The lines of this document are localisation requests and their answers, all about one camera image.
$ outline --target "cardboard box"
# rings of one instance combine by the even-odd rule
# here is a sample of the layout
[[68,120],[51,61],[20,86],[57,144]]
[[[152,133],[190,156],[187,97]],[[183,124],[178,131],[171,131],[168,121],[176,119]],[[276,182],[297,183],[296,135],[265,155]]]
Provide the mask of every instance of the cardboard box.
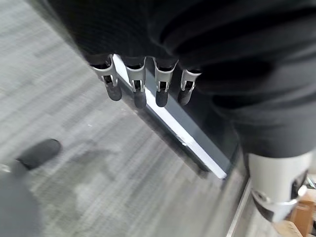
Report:
[[308,237],[313,226],[315,199],[316,190],[308,189],[287,220],[274,224],[276,231],[283,237]]

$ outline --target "shoe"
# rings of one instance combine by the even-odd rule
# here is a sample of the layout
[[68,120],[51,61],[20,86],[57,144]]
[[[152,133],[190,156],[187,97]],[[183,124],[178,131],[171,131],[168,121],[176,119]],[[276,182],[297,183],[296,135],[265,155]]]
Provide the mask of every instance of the shoe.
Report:
[[62,145],[59,141],[47,139],[25,150],[16,160],[28,170],[32,170],[56,157],[61,150]]

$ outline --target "black sleeve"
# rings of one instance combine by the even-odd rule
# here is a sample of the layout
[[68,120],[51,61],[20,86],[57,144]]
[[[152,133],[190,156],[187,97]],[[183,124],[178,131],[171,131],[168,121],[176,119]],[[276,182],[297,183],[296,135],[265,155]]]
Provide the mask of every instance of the black sleeve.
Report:
[[315,1],[201,1],[152,37],[203,71],[197,88],[246,152],[292,157],[316,146]]
[[246,152],[292,157],[316,145],[316,0],[46,2],[89,63],[117,53],[202,70],[197,88]]

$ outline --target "robotic finger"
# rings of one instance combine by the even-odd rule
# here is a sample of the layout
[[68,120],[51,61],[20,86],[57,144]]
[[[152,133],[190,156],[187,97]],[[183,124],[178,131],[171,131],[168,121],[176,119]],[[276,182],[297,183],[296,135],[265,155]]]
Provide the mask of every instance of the robotic finger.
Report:
[[104,60],[104,64],[91,65],[91,67],[100,81],[104,83],[109,97],[114,101],[120,100],[122,98],[122,91],[118,85],[118,76],[113,62],[113,55],[108,55]]
[[138,109],[142,109],[146,106],[146,103],[147,103],[146,94],[145,94],[146,57],[121,57],[121,58],[126,67],[129,83],[132,86],[135,106]]
[[164,107],[168,101],[168,90],[176,67],[176,60],[161,60],[154,58],[156,81],[156,104]]
[[201,72],[197,70],[184,70],[181,77],[181,90],[178,94],[178,102],[181,105],[186,105],[190,101],[192,91],[195,87],[195,81]]

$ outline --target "gray carpet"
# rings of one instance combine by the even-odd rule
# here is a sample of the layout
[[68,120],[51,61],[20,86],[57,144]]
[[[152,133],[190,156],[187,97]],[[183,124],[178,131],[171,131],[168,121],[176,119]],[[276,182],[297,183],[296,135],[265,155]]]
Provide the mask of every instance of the gray carpet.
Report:
[[159,125],[128,98],[111,101],[22,0],[0,0],[0,75],[1,161],[45,138],[64,146],[28,178],[44,237],[225,236],[243,175],[234,171],[224,188],[197,175]]

